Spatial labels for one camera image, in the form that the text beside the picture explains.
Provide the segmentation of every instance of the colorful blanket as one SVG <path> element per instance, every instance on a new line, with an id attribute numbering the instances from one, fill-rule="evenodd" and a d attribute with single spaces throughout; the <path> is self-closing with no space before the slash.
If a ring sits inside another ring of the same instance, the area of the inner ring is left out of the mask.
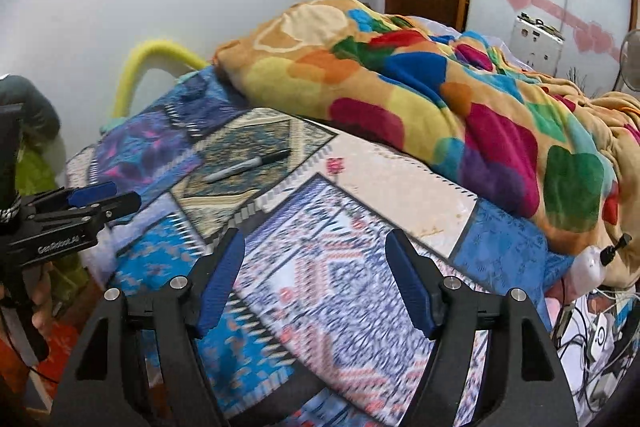
<path id="1" fill-rule="evenodd" d="M 216 52 L 254 105 L 329 121 L 418 158 L 532 220 L 577 254 L 640 235 L 640 103 L 589 100 L 568 80 L 512 67 L 480 35 L 439 37 L 356 0 L 291 7 Z M 607 283 L 640 275 L 640 239 Z"/>

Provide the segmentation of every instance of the yellow foam tube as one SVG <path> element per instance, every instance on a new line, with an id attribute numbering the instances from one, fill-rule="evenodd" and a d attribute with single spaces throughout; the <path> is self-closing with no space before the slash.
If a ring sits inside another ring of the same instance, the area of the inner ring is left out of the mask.
<path id="1" fill-rule="evenodd" d="M 129 116 L 133 93 L 140 80 L 138 73 L 142 64 L 151 55 L 173 58 L 196 71 L 203 70 L 211 65 L 210 62 L 198 57 L 195 53 L 175 42 L 165 40 L 143 42 L 133 48 L 124 65 L 116 91 L 116 103 L 111 114 L 112 118 L 127 118 Z"/>

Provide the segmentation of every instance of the bed sheet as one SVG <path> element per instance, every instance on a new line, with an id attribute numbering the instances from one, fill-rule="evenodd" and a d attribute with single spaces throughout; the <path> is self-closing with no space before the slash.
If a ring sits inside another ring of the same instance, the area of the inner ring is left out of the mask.
<path id="1" fill-rule="evenodd" d="M 284 146 L 286 160 L 204 181 Z M 412 327 L 385 262 L 395 227 L 445 275 L 480 291 L 525 289 L 548 327 L 543 291 L 571 263 L 548 251 L 532 223 L 414 158 L 249 109 L 212 68 L 79 153 L 67 177 L 72 186 L 113 180 L 143 195 L 140 212 L 84 254 L 98 280 L 127 295 L 188 273 L 228 227 L 244 233 L 246 256 L 223 317 L 198 343 L 234 426 L 400 422 L 432 343 Z M 157 368 L 152 335 L 145 340 Z M 479 332 L 457 425 L 471 420 L 485 349 Z"/>

